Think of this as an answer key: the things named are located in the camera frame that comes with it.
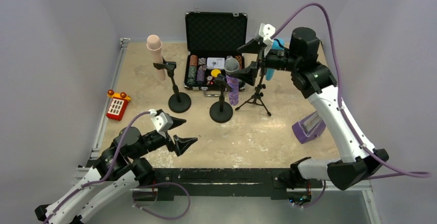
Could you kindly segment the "black round-base mic stand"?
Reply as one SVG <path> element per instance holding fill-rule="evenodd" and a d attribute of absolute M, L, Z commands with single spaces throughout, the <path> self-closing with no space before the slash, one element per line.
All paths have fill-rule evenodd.
<path fill-rule="evenodd" d="M 161 63 L 153 63 L 154 68 L 157 70 L 166 70 L 167 76 L 172 82 L 173 94 L 168 100 L 168 106 L 171 111 L 175 113 L 183 113 L 191 107 L 192 101 L 188 94 L 180 92 L 179 88 L 174 79 L 175 69 L 177 68 L 177 63 L 174 61 L 166 61 L 162 57 Z"/>

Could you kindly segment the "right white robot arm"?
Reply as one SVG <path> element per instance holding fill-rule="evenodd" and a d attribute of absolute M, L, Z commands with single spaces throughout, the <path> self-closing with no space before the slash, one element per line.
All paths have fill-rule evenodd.
<path fill-rule="evenodd" d="M 303 158 L 279 177 L 292 188 L 310 179 L 327 180 L 345 190 L 373 176 L 389 159 L 385 149 L 377 149 L 361 132 L 358 124 L 339 96 L 340 89 L 331 70 L 318 61 L 320 40 L 311 28 L 295 28 L 290 45 L 281 51 L 272 49 L 270 27 L 263 26 L 259 34 L 238 48 L 238 52 L 256 54 L 257 59 L 232 75 L 253 85 L 259 69 L 272 68 L 290 72 L 294 86 L 315 108 L 332 135 L 340 158 L 323 161 Z"/>

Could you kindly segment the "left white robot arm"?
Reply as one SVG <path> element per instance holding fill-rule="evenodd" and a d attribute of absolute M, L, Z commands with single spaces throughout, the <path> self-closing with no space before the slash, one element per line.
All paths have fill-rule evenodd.
<path fill-rule="evenodd" d="M 145 155 L 161 147 L 181 156 L 197 142 L 196 137 L 170 136 L 168 131 L 181 126 L 185 119 L 150 109 L 135 116 L 97 158 L 87 173 L 64 196 L 35 209 L 42 223 L 86 223 L 104 206 L 124 193 L 140 187 L 155 190 L 176 186 L 170 180 L 160 182 Z"/>

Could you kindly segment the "blue microphone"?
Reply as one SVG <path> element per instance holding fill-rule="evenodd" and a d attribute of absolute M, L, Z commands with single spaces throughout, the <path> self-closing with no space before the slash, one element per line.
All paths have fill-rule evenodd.
<path fill-rule="evenodd" d="M 272 45 L 272 49 L 275 50 L 285 50 L 285 43 L 283 39 L 274 39 L 274 43 Z M 266 69 L 265 79 L 270 81 L 273 78 L 275 70 L 272 68 Z"/>

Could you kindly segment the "pink microphone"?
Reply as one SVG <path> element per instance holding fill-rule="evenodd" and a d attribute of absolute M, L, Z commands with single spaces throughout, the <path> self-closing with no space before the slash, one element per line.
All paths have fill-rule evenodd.
<path fill-rule="evenodd" d="M 146 47 L 152 55 L 153 63 L 163 63 L 162 41 L 157 35 L 150 35 L 147 37 Z"/>

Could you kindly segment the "purple glitter microphone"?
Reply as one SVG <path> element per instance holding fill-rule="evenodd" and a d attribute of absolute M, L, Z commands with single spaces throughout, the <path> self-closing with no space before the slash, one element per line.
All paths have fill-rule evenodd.
<path fill-rule="evenodd" d="M 232 77 L 231 74 L 238 71 L 240 65 L 236 58 L 230 57 L 225 60 L 224 68 L 227 84 L 231 87 L 231 90 L 228 93 L 229 103 L 232 106 L 236 106 L 239 103 L 239 80 L 236 77 Z"/>

